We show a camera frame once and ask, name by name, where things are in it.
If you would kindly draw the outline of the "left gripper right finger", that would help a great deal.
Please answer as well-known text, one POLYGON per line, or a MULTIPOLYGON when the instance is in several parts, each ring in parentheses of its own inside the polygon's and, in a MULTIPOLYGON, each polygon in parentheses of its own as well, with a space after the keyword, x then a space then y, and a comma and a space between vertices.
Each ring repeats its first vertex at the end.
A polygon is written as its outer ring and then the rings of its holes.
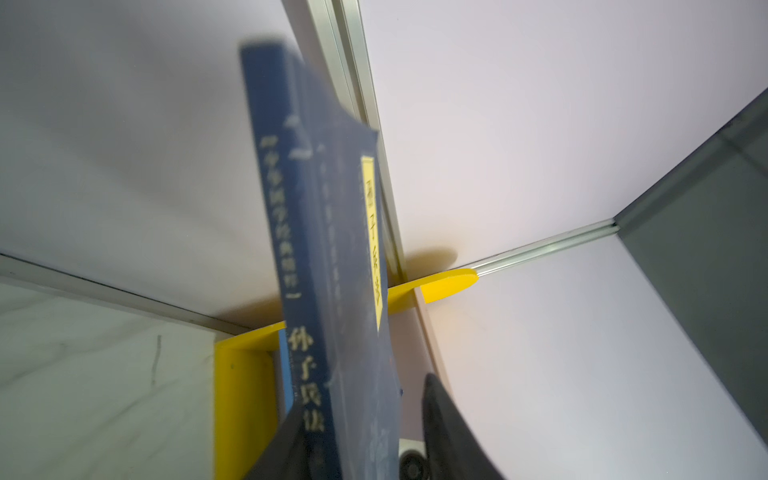
POLYGON ((434 373, 424 380, 422 425, 432 479, 503 479, 434 373))

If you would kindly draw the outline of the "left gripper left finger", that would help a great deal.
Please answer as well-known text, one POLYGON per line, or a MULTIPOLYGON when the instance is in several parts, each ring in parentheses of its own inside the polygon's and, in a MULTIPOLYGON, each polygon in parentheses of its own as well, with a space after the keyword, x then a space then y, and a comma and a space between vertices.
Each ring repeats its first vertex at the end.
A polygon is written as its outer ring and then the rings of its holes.
POLYGON ((245 480, 311 478, 302 415, 302 406, 294 403, 275 437, 245 474, 245 480))

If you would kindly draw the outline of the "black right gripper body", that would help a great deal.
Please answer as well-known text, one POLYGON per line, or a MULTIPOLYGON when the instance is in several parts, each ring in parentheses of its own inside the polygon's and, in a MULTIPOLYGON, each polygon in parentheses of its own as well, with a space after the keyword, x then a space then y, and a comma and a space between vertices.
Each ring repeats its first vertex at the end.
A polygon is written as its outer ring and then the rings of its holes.
POLYGON ((429 479, 429 462, 423 441, 411 439, 399 441, 398 477, 400 480, 429 479))

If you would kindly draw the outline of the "blue file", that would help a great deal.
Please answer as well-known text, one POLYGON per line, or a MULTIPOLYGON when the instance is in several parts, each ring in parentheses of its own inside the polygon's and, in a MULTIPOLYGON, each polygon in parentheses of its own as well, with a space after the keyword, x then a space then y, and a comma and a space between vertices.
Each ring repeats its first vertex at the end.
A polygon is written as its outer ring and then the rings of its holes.
POLYGON ((240 60, 311 475, 394 479, 377 135, 284 43, 245 44, 240 60))

